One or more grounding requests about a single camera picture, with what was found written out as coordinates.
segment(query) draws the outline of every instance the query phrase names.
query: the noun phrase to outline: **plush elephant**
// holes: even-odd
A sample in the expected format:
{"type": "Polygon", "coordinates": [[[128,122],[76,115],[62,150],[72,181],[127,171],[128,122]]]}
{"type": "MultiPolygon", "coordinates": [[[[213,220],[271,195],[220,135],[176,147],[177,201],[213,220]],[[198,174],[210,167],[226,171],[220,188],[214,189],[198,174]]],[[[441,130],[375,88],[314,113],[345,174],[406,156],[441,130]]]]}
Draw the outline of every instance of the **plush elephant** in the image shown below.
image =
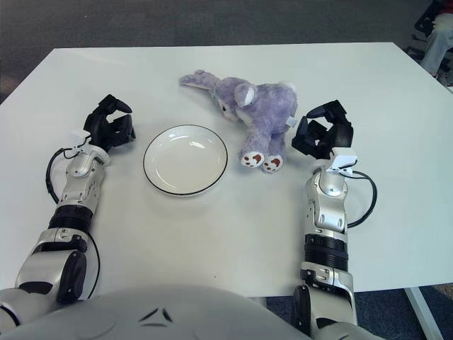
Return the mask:
{"type": "Polygon", "coordinates": [[[253,85],[239,78],[220,80],[213,74],[197,70],[183,76],[181,85],[208,90],[225,118],[242,120],[249,128],[240,160],[249,168],[263,165],[272,173],[285,162],[285,133],[295,123],[297,95],[288,83],[253,85]]]}

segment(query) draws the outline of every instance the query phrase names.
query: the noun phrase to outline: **white plate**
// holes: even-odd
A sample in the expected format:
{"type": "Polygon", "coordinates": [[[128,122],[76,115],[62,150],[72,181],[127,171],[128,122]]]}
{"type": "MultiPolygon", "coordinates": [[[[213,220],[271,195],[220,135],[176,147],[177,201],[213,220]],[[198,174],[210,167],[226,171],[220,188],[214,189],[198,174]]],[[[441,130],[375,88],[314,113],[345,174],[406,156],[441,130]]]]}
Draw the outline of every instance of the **white plate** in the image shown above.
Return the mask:
{"type": "Polygon", "coordinates": [[[227,162],[227,148],[216,133],[203,126],[180,125],[153,139],[144,153],[143,167],[158,189],[186,196],[216,183],[227,162]]]}

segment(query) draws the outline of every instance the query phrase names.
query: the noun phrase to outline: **white table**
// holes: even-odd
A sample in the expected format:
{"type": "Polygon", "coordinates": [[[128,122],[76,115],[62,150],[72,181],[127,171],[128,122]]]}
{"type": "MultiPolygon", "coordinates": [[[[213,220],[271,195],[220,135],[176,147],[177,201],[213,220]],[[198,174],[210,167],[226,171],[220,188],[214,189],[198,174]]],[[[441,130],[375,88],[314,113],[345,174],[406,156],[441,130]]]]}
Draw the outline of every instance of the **white table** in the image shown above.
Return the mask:
{"type": "MultiPolygon", "coordinates": [[[[54,212],[44,182],[49,158],[111,93],[134,111],[137,141],[110,153],[92,226],[102,260],[97,293],[161,283],[292,293],[313,159],[289,146],[292,129],[281,171],[240,166],[246,127],[223,119],[204,91],[178,85],[199,68],[256,84],[292,82],[297,118],[334,99],[343,104],[356,169],[379,189],[374,213],[349,234],[355,291],[453,281],[453,96],[394,44],[356,43],[53,50],[0,106],[0,289],[13,286],[54,212]],[[142,168],[153,137],[180,124],[214,130],[230,154],[224,178],[190,198],[159,192],[142,168]]],[[[65,166],[55,165],[58,193],[65,166]]],[[[370,198],[366,182],[350,182],[351,219],[370,198]]],[[[93,272],[94,258],[91,265],[93,272]]]]}

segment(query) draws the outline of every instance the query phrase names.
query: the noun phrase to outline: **white label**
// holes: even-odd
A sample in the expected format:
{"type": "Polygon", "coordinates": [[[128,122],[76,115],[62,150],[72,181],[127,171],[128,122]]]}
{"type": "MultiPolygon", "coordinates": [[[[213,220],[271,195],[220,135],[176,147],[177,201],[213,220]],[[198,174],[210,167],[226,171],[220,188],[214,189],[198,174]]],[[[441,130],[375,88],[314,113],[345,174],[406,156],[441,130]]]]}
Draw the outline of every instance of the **white label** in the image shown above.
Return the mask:
{"type": "Polygon", "coordinates": [[[296,126],[297,124],[297,119],[294,118],[294,117],[288,117],[287,121],[286,121],[286,125],[290,126],[291,128],[293,128],[294,126],[296,126]]]}

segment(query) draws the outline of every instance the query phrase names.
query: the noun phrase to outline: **gray carpet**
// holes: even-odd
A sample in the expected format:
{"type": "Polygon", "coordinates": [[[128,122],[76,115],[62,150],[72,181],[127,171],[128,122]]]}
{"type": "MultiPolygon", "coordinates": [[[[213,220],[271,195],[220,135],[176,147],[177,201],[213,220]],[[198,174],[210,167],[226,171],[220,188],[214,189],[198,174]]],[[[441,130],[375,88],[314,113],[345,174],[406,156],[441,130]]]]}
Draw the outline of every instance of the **gray carpet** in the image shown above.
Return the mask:
{"type": "MultiPolygon", "coordinates": [[[[413,42],[430,0],[0,0],[0,102],[56,47],[413,42]]],[[[453,339],[453,288],[424,296],[453,339]]],[[[289,297],[268,298],[288,319],[289,297]]],[[[424,339],[402,290],[357,294],[364,328],[387,339],[424,339]]]]}

